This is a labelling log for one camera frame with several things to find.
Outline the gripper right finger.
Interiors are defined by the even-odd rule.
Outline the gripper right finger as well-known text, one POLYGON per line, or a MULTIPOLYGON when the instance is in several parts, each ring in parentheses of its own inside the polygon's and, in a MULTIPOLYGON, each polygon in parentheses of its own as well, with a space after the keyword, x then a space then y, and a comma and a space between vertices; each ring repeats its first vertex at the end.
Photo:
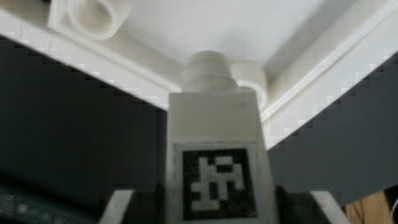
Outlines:
POLYGON ((331 192, 312 191, 312 196, 315 198, 330 224, 353 224, 331 192))

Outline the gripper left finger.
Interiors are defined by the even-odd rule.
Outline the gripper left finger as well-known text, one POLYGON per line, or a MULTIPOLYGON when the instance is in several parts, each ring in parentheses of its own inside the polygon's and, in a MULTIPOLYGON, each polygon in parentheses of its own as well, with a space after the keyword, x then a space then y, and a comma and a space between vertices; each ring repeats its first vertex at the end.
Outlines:
POLYGON ((132 189, 115 191, 99 224, 122 224, 134 193, 132 189))

